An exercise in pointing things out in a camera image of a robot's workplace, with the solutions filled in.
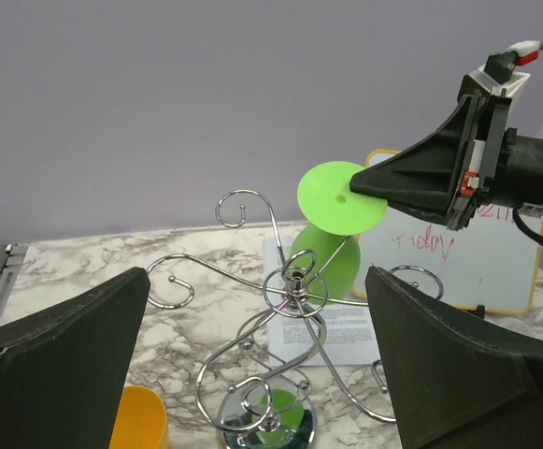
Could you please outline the green plastic wine glass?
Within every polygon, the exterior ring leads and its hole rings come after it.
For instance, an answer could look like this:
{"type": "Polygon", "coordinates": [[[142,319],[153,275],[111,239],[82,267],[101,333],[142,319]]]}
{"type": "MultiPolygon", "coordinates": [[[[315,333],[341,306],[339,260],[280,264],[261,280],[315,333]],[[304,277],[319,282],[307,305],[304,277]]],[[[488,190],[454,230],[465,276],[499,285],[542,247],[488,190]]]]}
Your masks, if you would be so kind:
{"type": "Polygon", "coordinates": [[[293,240],[291,253],[311,250],[295,258],[291,266],[314,268],[306,275],[311,302],[339,303],[350,293],[361,265],[356,237],[380,223],[388,203],[384,199],[354,193],[351,178],[364,167],[331,161],[311,168],[296,189],[306,227],[293,240]]]}

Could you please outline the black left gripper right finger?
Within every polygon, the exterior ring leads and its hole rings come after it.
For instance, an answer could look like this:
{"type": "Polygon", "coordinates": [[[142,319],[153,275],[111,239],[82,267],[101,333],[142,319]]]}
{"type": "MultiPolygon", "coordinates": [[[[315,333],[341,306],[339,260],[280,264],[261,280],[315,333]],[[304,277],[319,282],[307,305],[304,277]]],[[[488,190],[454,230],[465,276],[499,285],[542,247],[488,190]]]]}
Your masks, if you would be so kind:
{"type": "Polygon", "coordinates": [[[383,268],[365,290],[403,447],[543,448],[543,340],[383,268]]]}

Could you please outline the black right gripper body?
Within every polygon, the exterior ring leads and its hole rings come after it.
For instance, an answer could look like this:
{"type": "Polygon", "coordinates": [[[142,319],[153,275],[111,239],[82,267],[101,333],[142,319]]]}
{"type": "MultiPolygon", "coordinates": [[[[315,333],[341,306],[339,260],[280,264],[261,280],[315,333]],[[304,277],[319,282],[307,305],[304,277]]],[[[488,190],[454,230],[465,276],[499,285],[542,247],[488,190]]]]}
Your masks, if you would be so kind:
{"type": "Polygon", "coordinates": [[[496,83],[487,76],[466,75],[460,102],[476,97],[465,161],[454,171],[457,191],[446,212],[445,226],[468,226],[483,205],[504,206],[520,214],[543,217],[543,138],[522,136],[507,125],[524,80],[496,83]]]}

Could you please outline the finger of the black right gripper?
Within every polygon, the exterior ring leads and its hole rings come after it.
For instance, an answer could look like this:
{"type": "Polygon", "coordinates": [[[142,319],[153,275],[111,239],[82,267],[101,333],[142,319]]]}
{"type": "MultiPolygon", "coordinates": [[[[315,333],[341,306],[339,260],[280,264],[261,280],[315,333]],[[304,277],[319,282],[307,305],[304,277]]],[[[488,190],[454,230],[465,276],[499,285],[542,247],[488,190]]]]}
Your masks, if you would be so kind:
{"type": "Polygon", "coordinates": [[[352,175],[350,190],[385,199],[390,207],[417,218],[444,218],[458,185],[478,107],[478,96],[463,96],[433,134],[352,175]]]}

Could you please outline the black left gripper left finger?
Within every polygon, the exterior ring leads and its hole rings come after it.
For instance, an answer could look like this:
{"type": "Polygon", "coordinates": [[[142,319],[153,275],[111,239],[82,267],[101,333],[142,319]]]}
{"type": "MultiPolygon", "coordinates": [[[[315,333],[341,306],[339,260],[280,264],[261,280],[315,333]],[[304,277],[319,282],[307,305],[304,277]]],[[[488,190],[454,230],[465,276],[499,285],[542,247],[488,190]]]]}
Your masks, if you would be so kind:
{"type": "Polygon", "coordinates": [[[0,448],[106,448],[150,291],[130,268],[0,326],[0,448]]]}

